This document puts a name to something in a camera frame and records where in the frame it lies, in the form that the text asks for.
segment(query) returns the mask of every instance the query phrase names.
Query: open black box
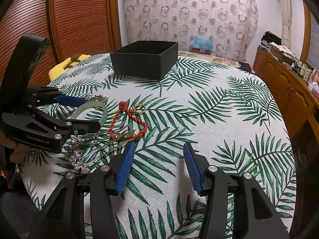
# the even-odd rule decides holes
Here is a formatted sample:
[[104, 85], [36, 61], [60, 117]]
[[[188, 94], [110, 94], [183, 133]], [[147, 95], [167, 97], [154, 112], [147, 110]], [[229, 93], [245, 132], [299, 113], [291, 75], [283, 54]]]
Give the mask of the open black box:
[[111, 53], [116, 74], [162, 80], [176, 63], [178, 43], [141, 40]]

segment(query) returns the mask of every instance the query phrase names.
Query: wooden cabinet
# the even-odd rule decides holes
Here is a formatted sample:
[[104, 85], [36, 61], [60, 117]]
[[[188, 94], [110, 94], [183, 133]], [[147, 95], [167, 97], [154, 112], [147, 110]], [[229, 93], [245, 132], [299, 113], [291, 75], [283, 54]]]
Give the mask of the wooden cabinet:
[[253, 68], [272, 93], [292, 139], [315, 107], [319, 108], [318, 99], [296, 73], [261, 49], [257, 50]]

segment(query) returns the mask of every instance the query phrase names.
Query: blue gripper pad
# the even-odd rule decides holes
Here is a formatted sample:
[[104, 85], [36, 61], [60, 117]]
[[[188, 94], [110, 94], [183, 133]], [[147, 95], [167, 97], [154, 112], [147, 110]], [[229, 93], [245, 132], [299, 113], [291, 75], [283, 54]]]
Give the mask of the blue gripper pad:
[[197, 194], [201, 195], [203, 192], [203, 188], [201, 185], [201, 174], [195, 162], [195, 158], [193, 155], [194, 150], [191, 148], [191, 146], [189, 147], [188, 143], [184, 144], [183, 154], [184, 154], [185, 163], [187, 166], [190, 180], [192, 181], [194, 191], [197, 191]]
[[72, 97], [67, 95], [60, 95], [59, 97], [55, 98], [55, 103], [59, 103], [60, 105], [63, 105], [63, 106], [70, 106], [75, 108], [80, 107], [82, 104], [86, 102], [87, 101], [83, 98], [77, 98], [77, 97]]
[[117, 183], [115, 187], [115, 193], [117, 195], [119, 195], [125, 188], [127, 178], [129, 176], [131, 166], [133, 163], [134, 154], [135, 154], [134, 143], [130, 143], [129, 147], [127, 148], [124, 159], [122, 161], [122, 165], [117, 173]]

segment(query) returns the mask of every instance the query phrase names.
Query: red braided bracelet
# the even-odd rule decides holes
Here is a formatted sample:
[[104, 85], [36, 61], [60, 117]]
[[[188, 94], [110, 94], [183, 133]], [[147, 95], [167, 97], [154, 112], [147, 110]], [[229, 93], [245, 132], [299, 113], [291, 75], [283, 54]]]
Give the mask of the red braided bracelet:
[[[123, 110], [127, 113], [127, 115], [128, 115], [132, 120], [134, 120], [136, 123], [139, 123], [139, 124], [143, 125], [143, 127], [144, 127], [143, 130], [142, 130], [141, 132], [139, 132], [137, 135], [135, 135], [135, 134], [133, 134], [133, 135], [128, 135], [125, 139], [131, 139], [131, 138], [135, 138], [135, 140], [141, 139], [142, 135], [144, 135], [145, 132], [146, 132], [146, 130], [147, 130], [147, 125], [146, 125], [145, 122], [143, 122], [143, 121], [141, 121], [141, 120], [135, 118], [135, 117], [132, 115], [132, 113], [131, 113], [131, 112], [129, 111], [129, 109], [127, 108], [126, 102], [124, 102], [124, 101], [121, 101], [121, 102], [119, 103], [119, 109], [118, 109], [118, 111], [116, 112], [116, 114], [115, 114], [115, 116], [114, 116], [114, 118], [113, 118], [113, 120], [112, 120], [112, 122], [111, 122], [110, 128], [112, 128], [112, 127], [114, 126], [117, 117], [120, 115], [120, 113], [121, 113]], [[112, 139], [112, 140], [116, 139], [116, 135], [112, 135], [112, 129], [110, 130], [109, 135], [111, 136], [111, 139]]]

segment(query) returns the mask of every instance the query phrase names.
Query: metal bolt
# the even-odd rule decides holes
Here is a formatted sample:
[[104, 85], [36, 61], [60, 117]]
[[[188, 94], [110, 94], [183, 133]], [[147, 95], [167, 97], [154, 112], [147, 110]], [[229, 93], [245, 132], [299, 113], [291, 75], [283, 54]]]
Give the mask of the metal bolt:
[[248, 180], [250, 180], [253, 176], [249, 172], [244, 173], [244, 177]]
[[67, 179], [72, 179], [74, 177], [74, 173], [73, 172], [69, 172], [66, 174], [65, 176]]
[[61, 136], [60, 134], [55, 134], [54, 137], [55, 137], [56, 139], [61, 139], [61, 138], [62, 138], [62, 136]]
[[108, 170], [110, 170], [110, 166], [109, 165], [106, 164], [106, 165], [102, 165], [101, 166], [101, 171], [102, 172], [107, 172]]
[[210, 172], [217, 172], [218, 168], [217, 168], [215, 165], [210, 165], [210, 166], [208, 167], [208, 170], [209, 170]]

